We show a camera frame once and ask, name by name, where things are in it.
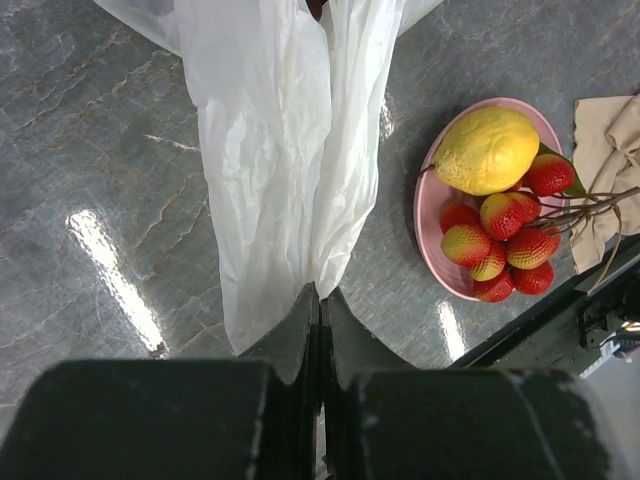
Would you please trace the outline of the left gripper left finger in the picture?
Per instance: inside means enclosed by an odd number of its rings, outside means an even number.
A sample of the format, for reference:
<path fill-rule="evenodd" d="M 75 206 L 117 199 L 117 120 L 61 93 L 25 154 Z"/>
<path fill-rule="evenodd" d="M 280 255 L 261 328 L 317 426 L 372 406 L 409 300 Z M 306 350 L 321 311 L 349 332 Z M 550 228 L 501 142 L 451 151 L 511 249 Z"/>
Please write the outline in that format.
<path fill-rule="evenodd" d="M 5 479 L 310 479 L 319 298 L 227 359 L 77 360 L 29 388 Z"/>

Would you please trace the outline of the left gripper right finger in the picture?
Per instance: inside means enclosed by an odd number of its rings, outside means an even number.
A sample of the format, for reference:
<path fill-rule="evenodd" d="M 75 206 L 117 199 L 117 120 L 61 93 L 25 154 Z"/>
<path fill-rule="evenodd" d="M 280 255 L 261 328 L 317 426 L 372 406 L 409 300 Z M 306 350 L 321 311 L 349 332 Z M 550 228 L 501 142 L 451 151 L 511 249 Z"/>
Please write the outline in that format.
<path fill-rule="evenodd" d="M 626 479 L 595 394 L 548 369 L 421 370 L 351 312 L 320 304 L 333 479 Z"/>

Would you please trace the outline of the fake yellow lemon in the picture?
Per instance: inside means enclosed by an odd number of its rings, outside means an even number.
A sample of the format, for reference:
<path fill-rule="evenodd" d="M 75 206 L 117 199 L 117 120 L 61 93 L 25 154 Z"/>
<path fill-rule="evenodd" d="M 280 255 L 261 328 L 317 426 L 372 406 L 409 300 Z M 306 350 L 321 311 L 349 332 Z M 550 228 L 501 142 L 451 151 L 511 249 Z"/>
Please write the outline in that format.
<path fill-rule="evenodd" d="M 514 186 L 529 170 L 539 146 L 538 132 L 526 114 L 484 107 L 453 124 L 423 171 L 466 194 L 487 196 Z"/>

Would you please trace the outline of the white plastic bag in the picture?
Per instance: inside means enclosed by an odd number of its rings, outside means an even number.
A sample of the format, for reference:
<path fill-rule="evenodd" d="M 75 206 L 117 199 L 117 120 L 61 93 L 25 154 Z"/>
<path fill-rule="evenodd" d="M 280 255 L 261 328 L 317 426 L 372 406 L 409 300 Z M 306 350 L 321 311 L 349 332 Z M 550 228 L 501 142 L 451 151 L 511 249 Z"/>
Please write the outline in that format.
<path fill-rule="evenodd" d="M 180 56 L 198 113 L 236 353 L 306 284 L 338 286 L 378 191 L 379 120 L 397 38 L 431 1 L 106 1 Z"/>

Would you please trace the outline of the fake dark red fruit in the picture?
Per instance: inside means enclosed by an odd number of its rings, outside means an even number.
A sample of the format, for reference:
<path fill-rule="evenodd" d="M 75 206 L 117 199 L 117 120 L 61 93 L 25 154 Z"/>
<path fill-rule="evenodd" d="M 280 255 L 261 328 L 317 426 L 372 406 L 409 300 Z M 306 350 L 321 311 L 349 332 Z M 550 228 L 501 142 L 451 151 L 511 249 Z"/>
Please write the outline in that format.
<path fill-rule="evenodd" d="M 322 17 L 322 11 L 327 0 L 306 0 L 307 7 L 312 17 L 319 21 Z"/>

